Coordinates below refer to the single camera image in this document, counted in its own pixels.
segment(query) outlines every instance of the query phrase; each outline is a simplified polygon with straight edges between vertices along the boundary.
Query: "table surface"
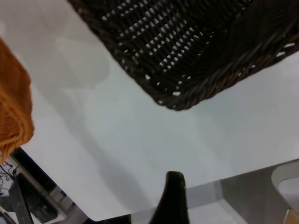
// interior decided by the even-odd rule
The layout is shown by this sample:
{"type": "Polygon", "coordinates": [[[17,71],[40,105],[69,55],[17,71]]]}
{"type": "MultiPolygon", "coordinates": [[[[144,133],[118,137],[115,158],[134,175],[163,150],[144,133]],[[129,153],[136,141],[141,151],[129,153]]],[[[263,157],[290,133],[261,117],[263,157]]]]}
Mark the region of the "table surface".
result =
{"type": "Polygon", "coordinates": [[[36,130],[23,148],[91,219],[155,207],[168,170],[193,187],[299,158],[299,54],[175,112],[67,2],[0,4],[0,33],[32,79],[36,130]]]}

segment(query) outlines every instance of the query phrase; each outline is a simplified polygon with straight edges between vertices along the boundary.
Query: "woven texture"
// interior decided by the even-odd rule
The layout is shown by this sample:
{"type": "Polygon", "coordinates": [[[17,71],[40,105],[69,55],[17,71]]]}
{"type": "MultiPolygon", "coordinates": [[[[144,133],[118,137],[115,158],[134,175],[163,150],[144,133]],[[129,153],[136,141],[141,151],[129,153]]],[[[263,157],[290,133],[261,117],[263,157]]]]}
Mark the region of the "woven texture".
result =
{"type": "Polygon", "coordinates": [[[299,50],[299,0],[69,0],[160,105],[185,110],[299,50]]]}
{"type": "Polygon", "coordinates": [[[33,136],[30,79],[0,39],[0,162],[33,136]]]}

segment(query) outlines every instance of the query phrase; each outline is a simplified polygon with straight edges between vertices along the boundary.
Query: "black object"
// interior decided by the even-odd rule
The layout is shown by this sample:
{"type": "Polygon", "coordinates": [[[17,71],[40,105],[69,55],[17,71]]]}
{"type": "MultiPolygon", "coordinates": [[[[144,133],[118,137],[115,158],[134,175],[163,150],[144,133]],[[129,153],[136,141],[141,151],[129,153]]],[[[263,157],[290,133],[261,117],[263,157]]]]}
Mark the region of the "black object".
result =
{"type": "Polygon", "coordinates": [[[51,192],[56,184],[51,178],[19,147],[12,154],[13,157],[30,175],[47,191],[51,192]]]}
{"type": "Polygon", "coordinates": [[[10,196],[1,196],[0,197],[0,206],[4,208],[7,212],[14,212],[13,204],[11,203],[10,196]]]}
{"type": "Polygon", "coordinates": [[[33,224],[33,220],[22,190],[20,188],[18,178],[15,179],[13,185],[10,187],[9,196],[11,198],[11,202],[13,204],[19,224],[33,224]]]}
{"type": "Polygon", "coordinates": [[[29,211],[41,222],[46,223],[57,218],[55,208],[37,191],[21,173],[9,189],[9,196],[21,224],[30,224],[29,211]]]}
{"type": "Polygon", "coordinates": [[[185,180],[180,172],[170,171],[160,203],[149,224],[189,224],[185,180]]]}

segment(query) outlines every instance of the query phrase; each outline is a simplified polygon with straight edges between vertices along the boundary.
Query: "woven basket rim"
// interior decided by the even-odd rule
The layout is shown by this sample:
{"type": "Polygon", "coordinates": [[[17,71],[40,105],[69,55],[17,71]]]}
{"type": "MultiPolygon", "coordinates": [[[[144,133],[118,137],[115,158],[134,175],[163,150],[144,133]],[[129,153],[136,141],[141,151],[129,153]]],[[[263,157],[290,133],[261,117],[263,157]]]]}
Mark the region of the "woven basket rim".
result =
{"type": "MultiPolygon", "coordinates": [[[[127,74],[130,75],[142,87],[142,89],[144,91],[146,91],[156,101],[156,103],[158,103],[159,105],[164,105],[164,106],[168,107],[169,109],[177,110],[177,111],[187,110],[187,109],[190,109],[192,106],[198,104],[200,101],[203,100],[203,99],[200,99],[201,93],[203,93],[205,91],[205,87],[208,86],[212,82],[215,75],[216,74],[219,75],[219,73],[221,73],[223,76],[222,79],[224,80],[224,79],[226,79],[226,77],[224,76],[225,73],[223,71],[227,71],[227,70],[231,69],[232,67],[235,67],[239,63],[238,61],[236,61],[236,62],[230,63],[228,66],[226,65],[226,66],[219,67],[212,75],[207,76],[202,83],[198,83],[198,84],[194,85],[188,91],[182,92],[178,96],[170,95],[168,93],[165,93],[163,91],[159,91],[158,89],[156,89],[155,86],[151,84],[150,79],[145,78],[146,73],[144,71],[142,71],[141,69],[137,68],[137,66],[133,62],[133,60],[130,57],[128,57],[125,54],[125,52],[123,52],[121,50],[120,46],[114,41],[114,38],[111,35],[111,33],[105,28],[105,26],[99,21],[99,19],[96,18],[96,16],[93,14],[93,12],[91,12],[88,9],[88,6],[82,0],[68,0],[68,1],[70,3],[72,3],[72,6],[74,7],[74,9],[81,16],[81,18],[87,23],[88,26],[89,26],[88,21],[86,20],[86,18],[84,16],[82,16],[83,12],[85,14],[88,14],[88,16],[90,18],[92,18],[93,26],[90,27],[90,29],[94,33],[97,34],[97,37],[104,43],[105,47],[108,49],[111,56],[127,72],[127,74]],[[176,107],[176,105],[180,105],[180,102],[186,101],[186,100],[189,101],[190,103],[189,104],[185,103],[185,106],[183,106],[183,107],[176,107]]],[[[297,19],[295,21],[293,21],[293,23],[291,25],[285,27],[285,29],[283,29],[281,31],[274,33],[267,40],[258,44],[254,49],[250,49],[249,51],[244,53],[243,56],[241,56],[240,58],[246,57],[248,55],[253,56],[254,52],[257,52],[259,49],[270,46],[273,41],[276,41],[276,42],[280,41],[281,39],[283,39],[284,36],[287,35],[287,33],[292,28],[294,28],[298,24],[298,22],[299,22],[299,14],[297,16],[297,19]]],[[[295,53],[298,50],[299,50],[299,45],[297,44],[292,48],[292,50],[289,50],[287,54],[281,56],[278,60],[276,60],[272,64],[275,64],[275,63],[283,60],[284,58],[288,57],[289,55],[295,53]]],[[[263,68],[265,68],[265,67],[252,69],[252,71],[249,72],[246,77],[255,74],[256,72],[262,70],[263,68]]],[[[223,86],[221,88],[221,90],[218,90],[218,92],[225,90],[227,88],[230,88],[231,86],[232,85],[225,86],[225,87],[223,86]]]]}

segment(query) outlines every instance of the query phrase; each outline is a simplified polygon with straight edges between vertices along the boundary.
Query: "gray floor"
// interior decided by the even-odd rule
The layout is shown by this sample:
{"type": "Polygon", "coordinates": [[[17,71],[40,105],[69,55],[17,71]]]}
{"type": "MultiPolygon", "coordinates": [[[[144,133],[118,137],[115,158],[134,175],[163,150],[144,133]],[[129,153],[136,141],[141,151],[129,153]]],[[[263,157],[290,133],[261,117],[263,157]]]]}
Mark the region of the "gray floor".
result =
{"type": "Polygon", "coordinates": [[[224,199],[248,224],[282,224],[289,205],[274,188],[270,167],[221,181],[224,199]]]}

